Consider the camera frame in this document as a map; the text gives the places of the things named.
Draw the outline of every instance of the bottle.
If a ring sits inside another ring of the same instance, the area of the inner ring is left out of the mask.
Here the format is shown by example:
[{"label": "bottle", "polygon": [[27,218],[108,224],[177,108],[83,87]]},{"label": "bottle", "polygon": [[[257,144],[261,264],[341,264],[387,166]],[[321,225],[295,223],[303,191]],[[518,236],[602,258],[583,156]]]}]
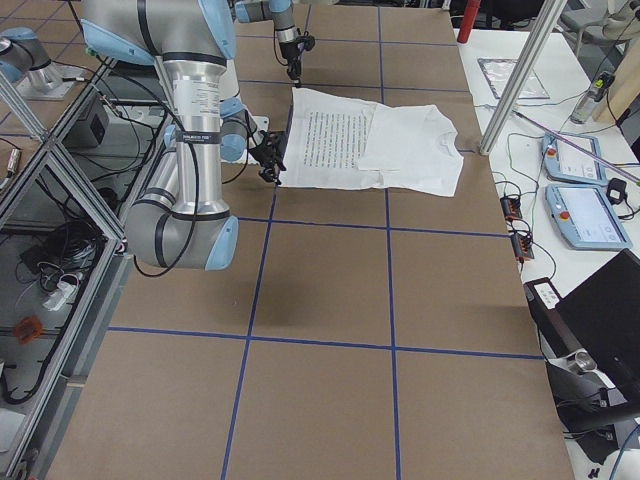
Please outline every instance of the bottle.
[{"label": "bottle", "polygon": [[569,117],[569,119],[573,123],[586,122],[600,100],[604,98],[615,78],[615,75],[611,72],[602,72],[598,75],[598,78],[593,81],[589,90],[587,90],[587,93],[585,93],[576,104],[576,107],[573,109],[573,112],[571,112],[571,117]]}]

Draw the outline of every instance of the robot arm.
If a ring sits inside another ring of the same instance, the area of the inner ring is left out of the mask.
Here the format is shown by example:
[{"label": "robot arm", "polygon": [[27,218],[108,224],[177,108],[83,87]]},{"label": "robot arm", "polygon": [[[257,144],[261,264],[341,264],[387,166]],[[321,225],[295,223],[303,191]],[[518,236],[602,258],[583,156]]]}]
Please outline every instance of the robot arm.
[{"label": "robot arm", "polygon": [[0,70],[13,83],[26,73],[36,90],[46,93],[62,84],[58,69],[33,30],[25,27],[0,32]]},{"label": "robot arm", "polygon": [[158,57],[172,84],[176,150],[164,156],[131,208],[125,224],[131,250],[159,267],[226,268],[238,235],[238,220],[222,198],[220,171],[219,80],[235,56],[226,1],[83,4],[90,48],[141,65],[154,65]]},{"label": "robot arm", "polygon": [[287,62],[287,75],[296,87],[301,86],[302,54],[310,51],[316,40],[308,32],[296,28],[291,0],[238,0],[235,13],[240,23],[273,20],[280,53]]}]

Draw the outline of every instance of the white table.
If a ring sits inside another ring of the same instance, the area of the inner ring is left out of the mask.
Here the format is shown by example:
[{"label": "white table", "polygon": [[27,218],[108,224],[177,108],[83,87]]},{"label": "white table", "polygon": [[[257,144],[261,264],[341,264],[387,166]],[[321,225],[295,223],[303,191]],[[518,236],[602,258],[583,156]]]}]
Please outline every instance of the white table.
[{"label": "white table", "polygon": [[[526,32],[505,32],[474,30],[467,44],[459,45],[460,55],[465,68],[470,90],[474,98],[474,105],[496,105],[497,100],[491,92],[489,85],[478,64],[478,58],[513,58],[520,55],[526,38]],[[520,100],[521,105],[540,105],[558,103],[569,97],[585,91],[590,83],[573,52],[569,48],[561,34],[554,33],[550,36],[542,51],[534,71],[540,78],[543,86],[549,93],[549,100]],[[545,105],[536,107],[519,107],[519,110],[529,118],[536,120],[546,127],[567,133],[586,133],[606,127],[607,124],[588,121],[584,125],[575,125],[566,121],[573,107],[580,97],[576,97],[560,105]],[[493,110],[485,107],[476,108],[480,128],[484,131]],[[509,181],[520,185],[523,192],[535,189],[531,180],[514,172],[509,166],[507,154],[507,137],[510,133],[520,133],[530,136],[542,136],[544,132],[525,120],[511,117],[493,151],[490,154],[491,166],[494,172],[500,172]],[[602,150],[602,156],[612,163],[633,163],[636,158],[617,128],[610,128],[602,132],[593,133],[598,138]],[[512,136],[510,139],[513,165],[527,175],[538,178],[542,161],[541,141]],[[640,168],[633,170],[640,174]],[[496,181],[502,180],[500,174],[495,174]],[[533,218],[534,240],[541,244],[554,257],[557,263],[557,272],[553,277],[553,283],[561,295],[566,295],[577,287],[583,280],[598,270],[611,259],[615,252],[577,251],[570,249],[552,224],[552,219],[545,207],[544,187],[550,181],[544,173],[539,177],[540,190],[534,203],[534,195],[528,194],[522,198],[522,213],[525,220],[531,223]],[[503,185],[498,186],[498,192],[502,194]],[[514,193],[515,188],[509,187],[507,193]],[[627,185],[629,203],[636,207],[640,205],[640,189],[633,185]],[[619,214],[628,213],[624,205],[616,207]],[[630,235],[634,247],[633,252],[640,256],[640,218],[624,222],[624,228]],[[550,276],[553,272],[553,263],[549,257],[536,246],[533,247],[535,260],[525,262],[522,270],[522,281]],[[567,441],[571,461],[573,463],[576,480],[584,480],[592,468],[597,467],[585,456],[580,447],[573,441]],[[607,479],[613,467],[617,453],[609,456],[604,467],[601,467],[599,478]],[[640,451],[631,450],[624,454],[623,461],[618,469],[616,480],[636,480],[640,472]]]}]

